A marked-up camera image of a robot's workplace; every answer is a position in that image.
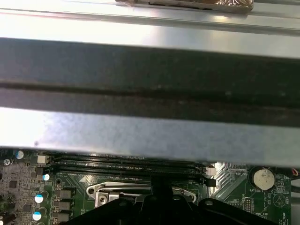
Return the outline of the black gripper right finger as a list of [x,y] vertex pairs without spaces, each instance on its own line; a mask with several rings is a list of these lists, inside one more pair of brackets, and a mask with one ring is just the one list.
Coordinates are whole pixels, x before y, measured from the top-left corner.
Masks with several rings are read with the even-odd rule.
[[175,195],[171,181],[162,179],[162,224],[164,225],[274,225],[275,223],[216,199],[197,205]]

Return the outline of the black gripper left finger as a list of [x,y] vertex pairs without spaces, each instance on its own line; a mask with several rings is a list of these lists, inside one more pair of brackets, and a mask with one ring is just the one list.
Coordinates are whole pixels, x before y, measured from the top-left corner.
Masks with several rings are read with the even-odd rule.
[[151,194],[142,203],[131,203],[121,198],[113,200],[104,206],[95,208],[77,216],[63,225],[161,225],[163,215],[160,201],[163,196],[163,180],[153,178]]

